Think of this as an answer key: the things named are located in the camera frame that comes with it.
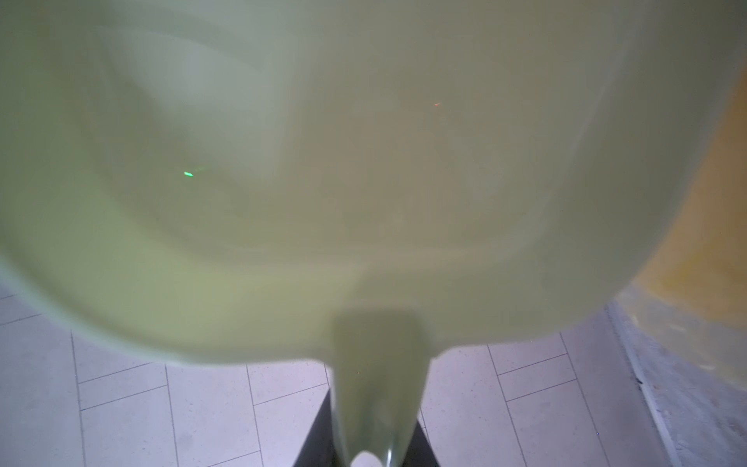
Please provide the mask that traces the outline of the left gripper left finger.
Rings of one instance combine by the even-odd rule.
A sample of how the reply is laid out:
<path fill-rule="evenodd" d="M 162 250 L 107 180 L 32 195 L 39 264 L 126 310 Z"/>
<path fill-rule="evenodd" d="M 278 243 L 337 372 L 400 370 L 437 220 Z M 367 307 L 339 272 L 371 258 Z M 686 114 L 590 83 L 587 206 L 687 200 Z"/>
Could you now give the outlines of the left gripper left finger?
<path fill-rule="evenodd" d="M 328 391 L 311 424 L 294 467 L 337 467 L 338 455 L 333 433 L 331 391 Z"/>

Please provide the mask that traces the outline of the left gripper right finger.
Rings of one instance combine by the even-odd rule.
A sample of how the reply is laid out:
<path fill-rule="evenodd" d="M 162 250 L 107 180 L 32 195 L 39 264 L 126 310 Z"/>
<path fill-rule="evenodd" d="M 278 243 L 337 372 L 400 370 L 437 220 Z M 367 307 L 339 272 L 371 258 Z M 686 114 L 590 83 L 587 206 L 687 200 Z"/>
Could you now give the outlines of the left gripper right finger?
<path fill-rule="evenodd" d="M 403 467 L 439 467 L 439 462 L 419 422 L 414 426 Z"/>

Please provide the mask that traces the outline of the white bin yellow bag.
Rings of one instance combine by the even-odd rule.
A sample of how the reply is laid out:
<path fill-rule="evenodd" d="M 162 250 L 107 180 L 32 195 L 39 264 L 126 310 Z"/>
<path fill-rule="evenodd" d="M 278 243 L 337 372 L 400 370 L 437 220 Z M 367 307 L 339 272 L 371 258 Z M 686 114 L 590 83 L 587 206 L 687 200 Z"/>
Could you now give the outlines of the white bin yellow bag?
<path fill-rule="evenodd" d="M 739 78 L 676 220 L 619 297 L 644 334 L 746 387 L 746 79 Z"/>

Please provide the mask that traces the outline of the light green dustpan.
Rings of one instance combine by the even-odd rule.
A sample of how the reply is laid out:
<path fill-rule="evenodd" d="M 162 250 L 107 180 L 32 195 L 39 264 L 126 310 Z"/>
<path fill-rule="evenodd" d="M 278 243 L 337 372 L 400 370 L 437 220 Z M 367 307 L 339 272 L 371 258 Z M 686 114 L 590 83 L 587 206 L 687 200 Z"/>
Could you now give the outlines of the light green dustpan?
<path fill-rule="evenodd" d="M 430 361 L 646 264 L 742 1 L 5 1 L 1 274 L 101 344 L 334 370 L 399 465 Z"/>

